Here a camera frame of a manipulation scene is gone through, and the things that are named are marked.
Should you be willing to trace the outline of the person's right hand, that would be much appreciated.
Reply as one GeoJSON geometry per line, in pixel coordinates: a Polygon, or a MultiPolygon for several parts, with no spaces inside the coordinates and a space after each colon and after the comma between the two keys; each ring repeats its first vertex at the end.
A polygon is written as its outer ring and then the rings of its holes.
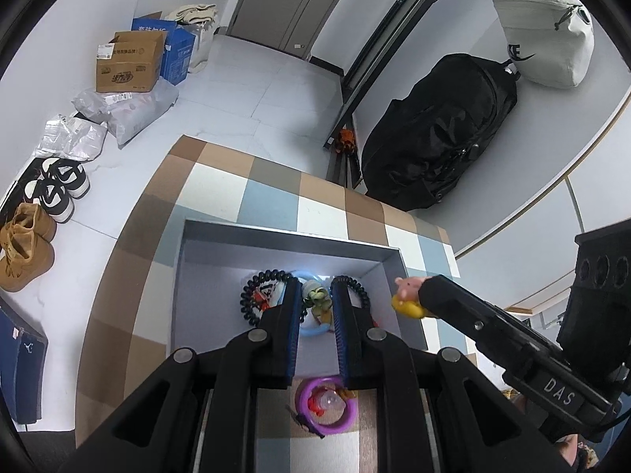
{"type": "Polygon", "coordinates": [[[578,434],[559,439],[555,447],[574,472],[587,472],[599,462],[596,452],[578,434]]]}

